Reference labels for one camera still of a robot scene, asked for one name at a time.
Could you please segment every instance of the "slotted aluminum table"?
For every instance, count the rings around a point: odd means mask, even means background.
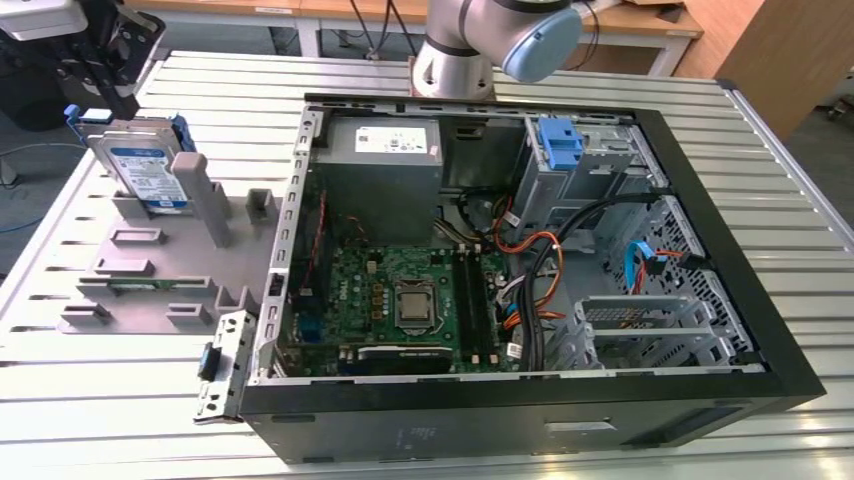
[[[174,52],[142,87],[140,113],[180,110],[211,160],[210,176],[227,192],[282,192],[303,94],[406,95],[407,74],[405,63]],[[703,80],[579,73],[537,85],[497,73],[497,90],[502,101],[661,110],[829,394],[678,449],[286,466],[248,426],[191,422],[206,336],[66,336],[55,330],[116,215],[108,200],[115,183],[87,154],[0,290],[4,478],[19,478],[27,467],[38,467],[27,478],[88,479],[288,473],[842,478],[854,472],[852,230],[741,95]]]

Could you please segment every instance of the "open computer tower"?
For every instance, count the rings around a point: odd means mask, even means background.
[[[196,417],[284,461],[671,447],[824,394],[658,112],[308,96],[292,161]]]

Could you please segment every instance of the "ram slot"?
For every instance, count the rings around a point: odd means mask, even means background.
[[[486,279],[481,268],[481,256],[467,255],[466,265],[469,308],[475,331],[477,353],[483,361],[495,353],[495,342],[493,340],[493,320],[487,310]]]
[[[471,317],[471,302],[469,299],[469,255],[454,255],[454,300],[457,303],[457,324],[459,325],[459,350],[465,359],[470,359],[477,353],[477,332],[474,319]]]

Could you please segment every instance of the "cpu socket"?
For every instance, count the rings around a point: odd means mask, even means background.
[[[410,335],[422,335],[435,325],[435,286],[427,280],[395,283],[395,326]]]

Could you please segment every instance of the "green motherboard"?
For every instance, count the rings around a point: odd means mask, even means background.
[[[461,282],[461,258],[474,265],[479,279],[465,286],[455,285]],[[503,371],[493,306],[506,272],[502,254],[347,247],[335,251],[331,271],[326,313],[319,318],[303,312],[296,318],[303,332],[302,375],[339,375],[342,347],[382,345],[451,349],[451,372]],[[478,305],[478,328],[462,324],[473,320],[471,315],[458,312],[461,295],[483,302]],[[471,354],[466,343],[473,343],[474,336],[482,346],[477,352],[494,348],[495,353]]]

